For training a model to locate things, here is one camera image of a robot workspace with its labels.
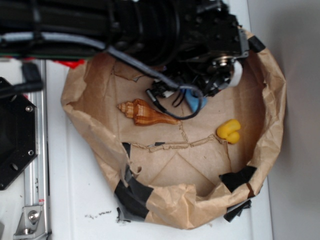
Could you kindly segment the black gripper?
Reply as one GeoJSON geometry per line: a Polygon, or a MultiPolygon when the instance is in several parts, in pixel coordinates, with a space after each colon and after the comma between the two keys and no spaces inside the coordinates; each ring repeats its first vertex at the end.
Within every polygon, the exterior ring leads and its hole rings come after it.
{"type": "Polygon", "coordinates": [[[222,0],[185,0],[182,5],[183,37],[175,59],[182,78],[205,97],[237,86],[249,55],[237,17],[222,0]]]}

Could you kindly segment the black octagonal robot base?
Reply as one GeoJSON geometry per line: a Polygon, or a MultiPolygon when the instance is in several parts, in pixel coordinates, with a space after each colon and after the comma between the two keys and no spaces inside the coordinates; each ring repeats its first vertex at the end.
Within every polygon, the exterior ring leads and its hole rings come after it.
{"type": "Polygon", "coordinates": [[[6,190],[38,155],[37,107],[24,95],[0,100],[0,189],[6,190]]]}

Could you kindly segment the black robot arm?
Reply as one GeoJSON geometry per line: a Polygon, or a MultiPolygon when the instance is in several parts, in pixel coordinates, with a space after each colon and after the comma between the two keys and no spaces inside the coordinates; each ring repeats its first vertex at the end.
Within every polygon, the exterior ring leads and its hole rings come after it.
{"type": "Polygon", "coordinates": [[[78,61],[113,48],[213,96],[249,43],[221,0],[3,0],[0,54],[78,61]]]}

